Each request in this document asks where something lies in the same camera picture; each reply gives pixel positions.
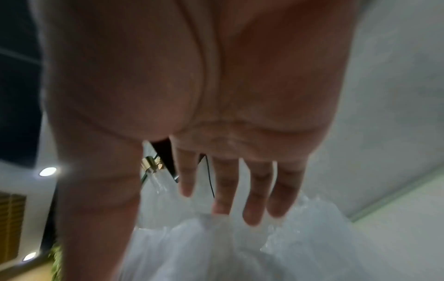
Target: light fixture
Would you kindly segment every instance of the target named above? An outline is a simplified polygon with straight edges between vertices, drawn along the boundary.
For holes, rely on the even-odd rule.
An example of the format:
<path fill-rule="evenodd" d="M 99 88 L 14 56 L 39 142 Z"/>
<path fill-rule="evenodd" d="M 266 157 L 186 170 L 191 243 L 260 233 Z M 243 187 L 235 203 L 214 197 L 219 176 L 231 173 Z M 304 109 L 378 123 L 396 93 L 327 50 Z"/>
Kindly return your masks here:
<path fill-rule="evenodd" d="M 39 176 L 50 176 L 53 175 L 57 171 L 55 167 L 44 168 L 38 175 Z"/>
<path fill-rule="evenodd" d="M 34 253 L 30 253 L 28 255 L 25 256 L 25 258 L 23 259 L 24 262 L 27 262 L 28 260 L 32 260 L 33 258 L 35 258 L 37 256 L 37 252 Z"/>

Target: translucent plastic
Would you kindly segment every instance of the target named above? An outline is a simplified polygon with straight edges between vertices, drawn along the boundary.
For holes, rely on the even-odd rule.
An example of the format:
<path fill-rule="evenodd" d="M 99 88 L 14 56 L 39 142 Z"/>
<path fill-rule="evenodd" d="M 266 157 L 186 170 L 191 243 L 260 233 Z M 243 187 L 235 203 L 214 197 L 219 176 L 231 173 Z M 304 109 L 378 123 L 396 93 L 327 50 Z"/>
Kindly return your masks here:
<path fill-rule="evenodd" d="M 134 230 L 121 281 L 405 279 L 331 203 L 302 197 L 279 224 L 248 228 L 226 216 L 198 215 L 176 190 L 156 188 L 145 191 L 145 203 L 152 212 L 168 210 L 164 225 L 141 220 L 155 229 Z"/>

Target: wire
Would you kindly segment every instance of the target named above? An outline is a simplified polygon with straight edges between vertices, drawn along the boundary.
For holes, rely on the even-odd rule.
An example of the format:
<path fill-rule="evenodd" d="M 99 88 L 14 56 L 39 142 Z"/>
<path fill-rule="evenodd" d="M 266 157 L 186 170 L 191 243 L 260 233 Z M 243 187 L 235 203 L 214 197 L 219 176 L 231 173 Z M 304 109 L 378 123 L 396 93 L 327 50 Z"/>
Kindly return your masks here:
<path fill-rule="evenodd" d="M 213 193 L 213 198 L 214 198 L 213 185 L 211 184 L 210 164 L 208 163 L 208 156 L 207 155 L 205 155 L 205 160 L 207 161 L 208 180 L 210 181 L 211 193 Z"/>

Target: skin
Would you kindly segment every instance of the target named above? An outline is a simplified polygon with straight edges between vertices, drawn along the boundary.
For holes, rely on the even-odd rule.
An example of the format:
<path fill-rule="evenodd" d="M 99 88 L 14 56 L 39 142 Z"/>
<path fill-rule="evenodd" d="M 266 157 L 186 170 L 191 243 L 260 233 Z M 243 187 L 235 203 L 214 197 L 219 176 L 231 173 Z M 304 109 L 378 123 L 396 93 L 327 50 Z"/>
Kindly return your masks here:
<path fill-rule="evenodd" d="M 239 159 L 243 212 L 282 217 L 332 122 L 354 0 L 31 0 L 43 102 L 62 167 L 66 281 L 112 280 L 131 236 L 142 140 L 169 137 L 180 191 L 212 157 L 213 212 L 228 214 Z M 272 162 L 277 181 L 271 186 Z"/>

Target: yellow slatted vent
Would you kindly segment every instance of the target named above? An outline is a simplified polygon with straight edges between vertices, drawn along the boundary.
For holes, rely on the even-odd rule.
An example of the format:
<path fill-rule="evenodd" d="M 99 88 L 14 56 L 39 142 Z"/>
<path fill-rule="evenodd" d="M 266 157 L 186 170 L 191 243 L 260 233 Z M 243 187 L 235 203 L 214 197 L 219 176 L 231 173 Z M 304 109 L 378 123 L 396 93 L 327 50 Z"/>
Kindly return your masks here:
<path fill-rule="evenodd" d="M 0 264 L 19 255 L 26 197 L 0 192 Z"/>

